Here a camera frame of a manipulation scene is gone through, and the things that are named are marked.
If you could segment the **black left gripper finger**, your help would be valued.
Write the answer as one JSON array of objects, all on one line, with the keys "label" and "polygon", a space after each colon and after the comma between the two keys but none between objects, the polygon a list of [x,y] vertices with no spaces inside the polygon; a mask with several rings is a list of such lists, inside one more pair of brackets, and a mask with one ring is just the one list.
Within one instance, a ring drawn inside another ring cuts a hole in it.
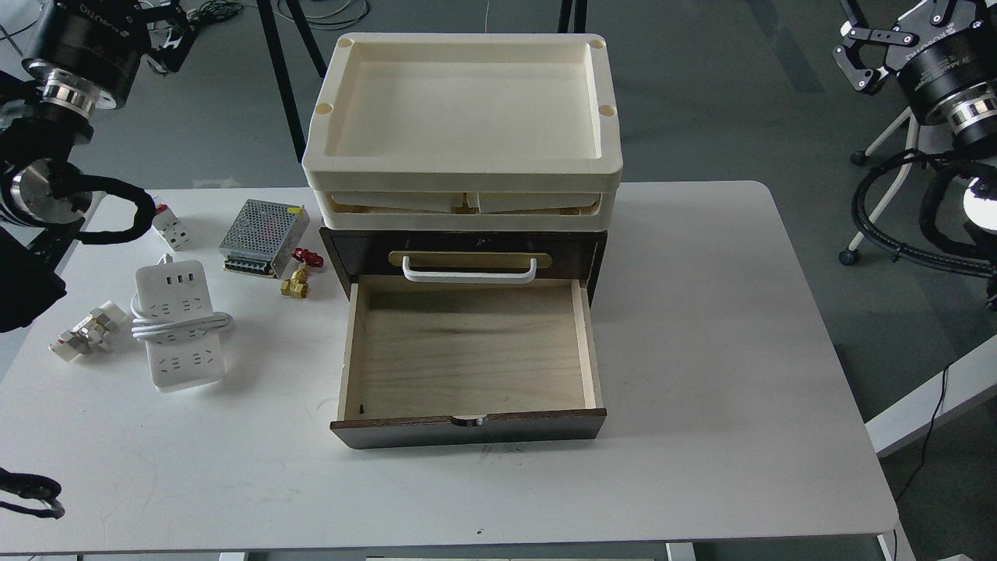
[{"label": "black left gripper finger", "polygon": [[[163,37],[154,36],[152,28],[157,23],[164,23]],[[149,46],[145,49],[147,64],[160,76],[178,73],[199,32],[190,22],[188,11],[182,6],[147,7],[145,24],[149,35]]]}]

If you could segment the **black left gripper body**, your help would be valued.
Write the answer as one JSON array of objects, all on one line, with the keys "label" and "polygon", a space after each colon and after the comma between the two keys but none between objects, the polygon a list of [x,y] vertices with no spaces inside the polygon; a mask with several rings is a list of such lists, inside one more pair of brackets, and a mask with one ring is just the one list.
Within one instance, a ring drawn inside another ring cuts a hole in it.
[{"label": "black left gripper body", "polygon": [[132,1],[50,1],[22,67],[40,79],[60,69],[100,88],[99,108],[125,106],[149,50],[146,24]]}]

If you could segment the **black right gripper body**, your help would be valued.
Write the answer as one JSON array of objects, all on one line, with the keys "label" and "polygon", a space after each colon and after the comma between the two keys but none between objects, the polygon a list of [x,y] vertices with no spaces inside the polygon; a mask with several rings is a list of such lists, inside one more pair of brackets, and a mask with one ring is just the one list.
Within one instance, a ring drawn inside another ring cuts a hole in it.
[{"label": "black right gripper body", "polygon": [[897,74],[920,125],[969,125],[992,110],[995,30],[987,20],[933,37]]}]

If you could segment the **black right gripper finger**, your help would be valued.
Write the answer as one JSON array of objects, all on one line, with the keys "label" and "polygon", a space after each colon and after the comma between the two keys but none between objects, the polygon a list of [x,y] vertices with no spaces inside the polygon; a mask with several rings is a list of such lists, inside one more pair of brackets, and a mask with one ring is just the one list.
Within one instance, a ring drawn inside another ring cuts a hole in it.
[{"label": "black right gripper finger", "polygon": [[890,28],[870,26],[857,1],[840,1],[840,6],[845,14],[840,30],[843,40],[833,57],[855,91],[875,94],[888,75],[900,78],[908,74],[904,92],[925,95],[935,76],[918,56],[925,52],[932,35],[935,2],[918,1]]}]

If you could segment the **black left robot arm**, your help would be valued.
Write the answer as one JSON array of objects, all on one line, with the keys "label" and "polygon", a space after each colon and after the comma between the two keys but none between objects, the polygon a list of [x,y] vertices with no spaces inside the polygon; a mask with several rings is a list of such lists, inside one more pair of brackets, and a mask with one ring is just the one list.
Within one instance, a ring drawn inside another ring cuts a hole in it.
[{"label": "black left robot arm", "polygon": [[143,58],[177,72],[196,38],[178,1],[52,1],[23,59],[29,79],[2,74],[2,102],[25,111],[2,131],[2,221],[39,228],[22,244],[2,233],[1,330],[29,326],[65,297],[56,274],[72,242],[125,244],[151,227],[143,189],[83,174],[69,156],[92,139],[99,108],[125,106]]}]

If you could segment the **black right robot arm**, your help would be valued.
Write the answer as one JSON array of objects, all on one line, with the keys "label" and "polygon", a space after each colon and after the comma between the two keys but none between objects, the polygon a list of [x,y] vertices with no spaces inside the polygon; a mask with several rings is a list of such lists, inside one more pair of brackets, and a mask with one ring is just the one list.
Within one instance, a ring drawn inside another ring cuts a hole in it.
[{"label": "black right robot arm", "polygon": [[[995,7],[985,1],[919,1],[887,29],[870,27],[857,2],[841,2],[843,37],[833,59],[855,91],[876,94],[890,76],[907,99],[893,125],[907,125],[907,145],[858,183],[851,219],[858,233],[838,255],[859,260],[866,239],[891,259],[983,278],[995,309]],[[933,171],[918,226],[933,251],[876,227],[909,171]]]}]

